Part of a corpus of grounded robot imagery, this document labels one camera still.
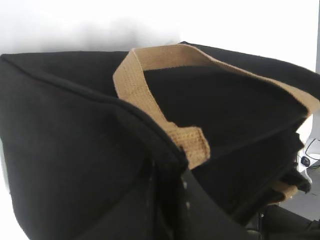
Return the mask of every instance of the black fabric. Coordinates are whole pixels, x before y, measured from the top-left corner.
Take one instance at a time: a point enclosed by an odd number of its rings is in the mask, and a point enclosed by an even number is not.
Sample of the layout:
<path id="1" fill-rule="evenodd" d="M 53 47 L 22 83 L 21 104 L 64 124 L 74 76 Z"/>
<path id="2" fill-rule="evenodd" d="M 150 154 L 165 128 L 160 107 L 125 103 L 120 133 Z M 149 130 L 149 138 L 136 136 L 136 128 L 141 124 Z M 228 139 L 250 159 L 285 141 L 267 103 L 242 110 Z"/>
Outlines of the black fabric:
<path id="1" fill-rule="evenodd" d="M 320 230 L 312 230 L 299 233 L 276 233 L 271 234 L 267 240 L 318 240 L 320 238 Z"/>
<path id="2" fill-rule="evenodd" d="M 320 99 L 320 92 L 318 90 L 320 88 L 319 75 L 306 68 L 269 57 L 192 44 L 186 41 L 181 43 L 197 47 L 222 62 L 229 63 L 257 75 L 276 79 Z"/>
<path id="3" fill-rule="evenodd" d="M 305 193 L 308 193 L 311 190 L 310 182 L 297 171 L 296 163 L 290 171 L 280 178 L 280 180 L 286 184 L 297 186 L 299 190 L 304 191 Z"/>
<path id="4" fill-rule="evenodd" d="M 234 65 L 251 59 L 199 48 Z M 199 126 L 208 139 L 210 160 L 191 172 L 157 124 L 117 98 L 112 75 L 126 54 L 1 56 L 0 137 L 22 229 L 31 240 L 141 240 L 159 231 L 178 240 L 250 239 L 234 220 L 249 218 L 292 166 L 307 109 L 272 84 L 220 68 L 145 72 L 166 118 Z M 289 81 L 294 71 L 303 89 L 317 87 L 305 69 L 259 59 L 248 63 L 255 73 L 281 65 L 274 78 Z"/>
<path id="5" fill-rule="evenodd" d="M 283 202 L 285 198 L 286 196 L 282 192 L 269 188 L 263 191 L 255 201 L 251 201 L 246 208 L 240 208 L 240 211 L 234 214 L 233 219 L 247 228 L 250 222 L 256 217 L 259 217 L 266 206 L 269 206 L 270 204 L 274 206 L 275 203 Z"/>

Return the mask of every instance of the woven jute handle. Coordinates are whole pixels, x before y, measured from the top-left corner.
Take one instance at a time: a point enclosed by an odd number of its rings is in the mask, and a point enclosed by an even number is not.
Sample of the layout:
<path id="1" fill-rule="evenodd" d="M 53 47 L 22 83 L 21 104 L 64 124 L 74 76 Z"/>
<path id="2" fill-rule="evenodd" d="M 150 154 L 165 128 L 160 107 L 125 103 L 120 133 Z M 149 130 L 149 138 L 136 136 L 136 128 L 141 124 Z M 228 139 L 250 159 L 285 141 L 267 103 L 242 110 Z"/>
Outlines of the woven jute handle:
<path id="1" fill-rule="evenodd" d="M 279 204 L 281 202 L 287 201 L 298 192 L 297 186 L 289 185 L 281 181 L 277 181 L 275 184 L 273 184 L 273 186 L 271 186 L 271 188 L 276 192 L 282 193 L 283 199 L 277 202 L 272 202 L 270 203 L 270 205 Z"/>
<path id="2" fill-rule="evenodd" d="M 308 109 L 308 116 L 320 109 L 319 100 L 311 94 L 219 61 L 194 46 L 176 44 L 132 49 L 113 75 L 117 95 L 147 113 L 178 147 L 183 148 L 191 169 L 210 157 L 208 141 L 199 127 L 178 127 L 175 123 L 167 121 L 144 77 L 144 71 L 147 70 L 182 66 L 220 66 L 230 72 L 267 81 L 286 90 Z"/>

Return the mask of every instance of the cable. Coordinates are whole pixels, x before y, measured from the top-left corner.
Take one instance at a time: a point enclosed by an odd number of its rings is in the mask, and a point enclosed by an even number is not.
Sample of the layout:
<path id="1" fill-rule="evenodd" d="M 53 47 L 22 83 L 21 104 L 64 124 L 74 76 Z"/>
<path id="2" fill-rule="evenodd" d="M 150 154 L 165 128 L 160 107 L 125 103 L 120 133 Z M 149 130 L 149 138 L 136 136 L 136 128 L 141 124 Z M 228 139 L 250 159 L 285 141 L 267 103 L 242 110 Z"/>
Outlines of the cable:
<path id="1" fill-rule="evenodd" d="M 309 156 L 308 153 L 307 153 L 307 152 L 308 152 L 308 149 L 309 149 L 310 146 L 311 146 L 311 144 L 312 144 L 315 140 L 318 140 L 318 139 L 316 139 L 316 138 L 313 139 L 312 142 L 310 142 L 309 146 L 308 146 L 308 147 L 306 148 L 306 150 L 304 151 L 304 153 L 305 153 L 305 155 L 307 155 L 309 158 L 311 158 L 311 159 L 313 159 L 313 160 L 319 161 L 319 159 L 313 158 L 313 157 Z"/>

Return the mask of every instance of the white wall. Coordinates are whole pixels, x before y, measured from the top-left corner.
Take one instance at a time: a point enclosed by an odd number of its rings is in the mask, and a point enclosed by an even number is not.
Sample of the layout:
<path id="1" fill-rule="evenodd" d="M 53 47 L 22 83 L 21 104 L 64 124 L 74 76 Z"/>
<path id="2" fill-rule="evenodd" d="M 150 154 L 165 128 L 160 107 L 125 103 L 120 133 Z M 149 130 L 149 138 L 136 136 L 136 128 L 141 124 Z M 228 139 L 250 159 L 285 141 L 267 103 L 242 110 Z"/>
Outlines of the white wall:
<path id="1" fill-rule="evenodd" d="M 188 41 L 314 71 L 318 10 L 318 0 L 0 0 L 0 53 L 128 50 Z M 0 239 L 25 239 L 2 178 L 0 196 Z"/>

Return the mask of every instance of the tan strap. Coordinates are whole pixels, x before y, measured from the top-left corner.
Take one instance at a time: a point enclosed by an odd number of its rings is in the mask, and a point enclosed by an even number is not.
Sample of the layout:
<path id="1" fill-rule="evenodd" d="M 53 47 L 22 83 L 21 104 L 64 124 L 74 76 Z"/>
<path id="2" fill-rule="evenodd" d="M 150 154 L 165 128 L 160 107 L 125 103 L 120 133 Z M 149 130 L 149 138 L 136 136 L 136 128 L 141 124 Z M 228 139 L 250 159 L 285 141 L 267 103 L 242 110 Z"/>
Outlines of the tan strap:
<path id="1" fill-rule="evenodd" d="M 144 71 L 181 66 L 217 65 L 237 74 L 270 82 L 286 90 L 308 109 L 308 116 L 320 109 L 319 100 L 309 93 L 219 61 L 194 46 L 176 44 L 132 49 L 113 75 L 117 95 L 120 99 L 147 113 L 178 147 L 182 147 L 191 169 L 210 157 L 208 142 L 199 127 L 178 127 L 175 123 L 166 120 L 149 90 Z"/>
<path id="2" fill-rule="evenodd" d="M 282 193 L 283 194 L 283 199 L 279 202 L 273 202 L 271 204 L 279 204 L 282 203 L 284 201 L 289 200 L 290 198 L 292 198 L 297 192 L 298 192 L 298 188 L 295 185 L 288 185 L 282 181 L 277 181 L 273 186 L 272 189 L 275 190 L 278 193 Z"/>

